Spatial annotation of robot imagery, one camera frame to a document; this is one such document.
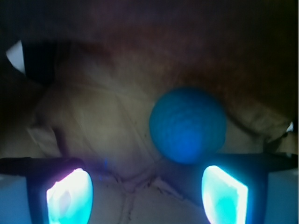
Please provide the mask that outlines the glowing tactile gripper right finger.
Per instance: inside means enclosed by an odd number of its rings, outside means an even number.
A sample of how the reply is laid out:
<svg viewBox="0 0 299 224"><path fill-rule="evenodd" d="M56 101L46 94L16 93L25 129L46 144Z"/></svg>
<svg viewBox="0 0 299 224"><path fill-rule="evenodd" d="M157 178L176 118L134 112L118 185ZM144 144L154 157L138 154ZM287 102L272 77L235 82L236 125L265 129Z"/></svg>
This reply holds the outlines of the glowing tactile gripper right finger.
<svg viewBox="0 0 299 224"><path fill-rule="evenodd" d="M297 224L298 156L218 154L201 176L201 199L211 224Z"/></svg>

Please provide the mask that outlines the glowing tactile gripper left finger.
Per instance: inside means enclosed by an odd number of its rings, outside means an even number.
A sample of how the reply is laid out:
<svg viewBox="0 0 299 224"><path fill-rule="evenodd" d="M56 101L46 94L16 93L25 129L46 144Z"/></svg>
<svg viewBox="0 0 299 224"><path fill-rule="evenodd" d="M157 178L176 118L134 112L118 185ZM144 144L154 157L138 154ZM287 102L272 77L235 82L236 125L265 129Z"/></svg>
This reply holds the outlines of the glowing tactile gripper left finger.
<svg viewBox="0 0 299 224"><path fill-rule="evenodd" d="M78 158L2 158L2 224L86 224L93 182Z"/></svg>

